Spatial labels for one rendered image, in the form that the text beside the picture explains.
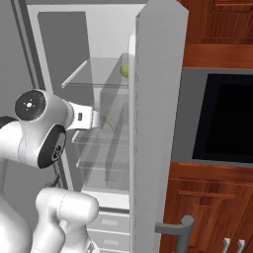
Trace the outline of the grey built-in oven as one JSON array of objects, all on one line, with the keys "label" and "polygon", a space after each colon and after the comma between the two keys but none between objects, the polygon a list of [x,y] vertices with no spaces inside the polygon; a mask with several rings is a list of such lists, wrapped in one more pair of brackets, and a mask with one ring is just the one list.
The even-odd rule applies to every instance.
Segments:
[{"label": "grey built-in oven", "polygon": [[172,160],[253,168],[253,70],[183,69]]}]

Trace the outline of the brown wooden wall cupboard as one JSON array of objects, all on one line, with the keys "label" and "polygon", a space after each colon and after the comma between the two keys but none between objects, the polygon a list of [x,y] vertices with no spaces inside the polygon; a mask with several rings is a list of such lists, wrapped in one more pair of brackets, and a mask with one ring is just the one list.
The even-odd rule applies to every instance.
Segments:
[{"label": "brown wooden wall cupboard", "polygon": [[178,0],[189,10],[184,67],[253,69],[253,0]]}]

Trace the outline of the yellow banana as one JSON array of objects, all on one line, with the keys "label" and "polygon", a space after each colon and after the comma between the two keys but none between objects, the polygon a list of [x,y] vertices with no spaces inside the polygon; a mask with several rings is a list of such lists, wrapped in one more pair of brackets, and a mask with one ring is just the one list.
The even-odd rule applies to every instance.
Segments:
[{"label": "yellow banana", "polygon": [[105,124],[107,124],[111,128],[112,131],[115,131],[117,129],[117,124],[113,119],[108,118],[108,117],[103,117],[103,121]]}]

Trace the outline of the white fridge drawer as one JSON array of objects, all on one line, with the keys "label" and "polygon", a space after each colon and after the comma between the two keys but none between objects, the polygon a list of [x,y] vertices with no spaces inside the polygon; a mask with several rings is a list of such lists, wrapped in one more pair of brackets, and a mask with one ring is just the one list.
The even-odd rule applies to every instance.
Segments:
[{"label": "white fridge drawer", "polygon": [[129,215],[100,211],[97,218],[87,225],[90,229],[129,233]]},{"label": "white fridge drawer", "polygon": [[88,233],[100,249],[129,251],[128,235],[95,230],[89,230]]}]

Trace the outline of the glass fridge shelf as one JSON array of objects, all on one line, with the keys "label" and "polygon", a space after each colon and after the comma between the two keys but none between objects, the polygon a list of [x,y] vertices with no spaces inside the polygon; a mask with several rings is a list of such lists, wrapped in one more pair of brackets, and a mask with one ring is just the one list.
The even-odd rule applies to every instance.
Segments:
[{"label": "glass fridge shelf", "polygon": [[78,130],[72,137],[76,144],[102,143],[102,144],[128,144],[128,128],[123,126],[112,130],[109,127],[93,128],[90,130]]},{"label": "glass fridge shelf", "polygon": [[85,60],[61,84],[67,85],[126,85],[127,79],[121,74],[121,67],[127,63],[123,56],[120,58],[91,57]]},{"label": "glass fridge shelf", "polygon": [[86,146],[77,161],[78,168],[128,170],[128,147],[124,145]]}]

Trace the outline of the grey fridge door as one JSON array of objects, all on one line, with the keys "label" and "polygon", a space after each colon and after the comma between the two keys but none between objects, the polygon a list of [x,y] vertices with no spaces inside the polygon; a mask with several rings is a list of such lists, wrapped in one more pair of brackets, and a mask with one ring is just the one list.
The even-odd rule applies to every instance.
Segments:
[{"label": "grey fridge door", "polygon": [[159,253],[188,10],[149,0],[128,46],[130,253]]}]

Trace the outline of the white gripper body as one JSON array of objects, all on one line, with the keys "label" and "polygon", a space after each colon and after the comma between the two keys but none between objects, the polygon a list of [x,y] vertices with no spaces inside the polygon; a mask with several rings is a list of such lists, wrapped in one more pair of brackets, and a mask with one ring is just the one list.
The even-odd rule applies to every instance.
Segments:
[{"label": "white gripper body", "polygon": [[102,115],[98,111],[93,111],[92,128],[101,128],[103,124]]}]

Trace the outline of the grey fridge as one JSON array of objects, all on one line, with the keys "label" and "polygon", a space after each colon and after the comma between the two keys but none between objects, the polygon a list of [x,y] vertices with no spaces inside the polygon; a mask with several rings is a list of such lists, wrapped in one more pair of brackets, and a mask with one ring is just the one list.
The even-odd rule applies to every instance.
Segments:
[{"label": "grey fridge", "polygon": [[[128,78],[126,85],[61,84],[85,60],[91,57],[127,59],[129,38],[134,30],[139,4],[75,2],[62,4],[42,0],[13,0],[24,35],[29,63],[38,86],[66,101],[91,106],[103,117],[113,119],[117,128],[128,128],[128,144],[72,142],[72,129],[67,134],[65,149],[58,161],[62,185],[95,197],[100,211],[129,215],[129,233],[107,230],[129,236],[129,251],[100,249],[101,253],[130,253],[129,206],[129,126]],[[128,147],[128,170],[78,168],[83,149],[92,144]]]}]

